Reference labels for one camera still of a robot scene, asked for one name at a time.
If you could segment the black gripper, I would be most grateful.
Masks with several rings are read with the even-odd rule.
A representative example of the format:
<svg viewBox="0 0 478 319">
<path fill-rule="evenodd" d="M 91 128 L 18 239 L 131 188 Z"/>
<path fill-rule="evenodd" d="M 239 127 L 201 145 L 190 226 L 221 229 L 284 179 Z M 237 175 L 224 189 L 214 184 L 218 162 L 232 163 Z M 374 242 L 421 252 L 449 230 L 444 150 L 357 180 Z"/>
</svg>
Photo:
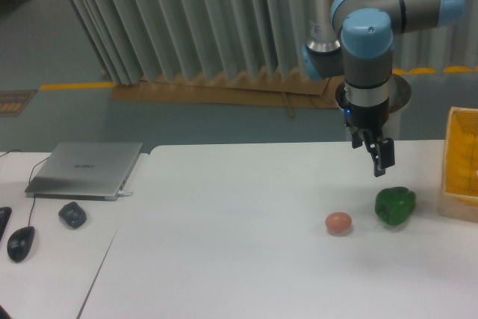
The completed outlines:
<svg viewBox="0 0 478 319">
<path fill-rule="evenodd" d="M 346 127 L 354 127 L 364 131 L 364 143 L 373 160 L 375 177 L 385 175 L 386 169 L 395 165 L 394 141 L 382 136 L 382 128 L 389 116 L 389 101 L 371 107 L 362 107 L 346 102 L 344 122 Z M 350 132 L 352 148 L 362 146 L 361 132 L 354 129 Z"/>
</svg>

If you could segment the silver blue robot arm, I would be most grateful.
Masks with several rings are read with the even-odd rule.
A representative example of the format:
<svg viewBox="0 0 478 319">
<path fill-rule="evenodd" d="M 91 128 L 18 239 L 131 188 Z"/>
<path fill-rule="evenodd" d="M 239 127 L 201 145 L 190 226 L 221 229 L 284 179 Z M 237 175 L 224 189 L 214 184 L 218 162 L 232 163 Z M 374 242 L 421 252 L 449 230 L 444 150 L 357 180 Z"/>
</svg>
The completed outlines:
<svg viewBox="0 0 478 319">
<path fill-rule="evenodd" d="M 312 79 L 343 76 L 335 98 L 353 148 L 365 146 L 375 176 L 394 166 L 394 142 L 383 133 L 397 86 L 394 38 L 440 28 L 465 16 L 465 0 L 309 0 L 310 33 L 302 48 Z"/>
</svg>

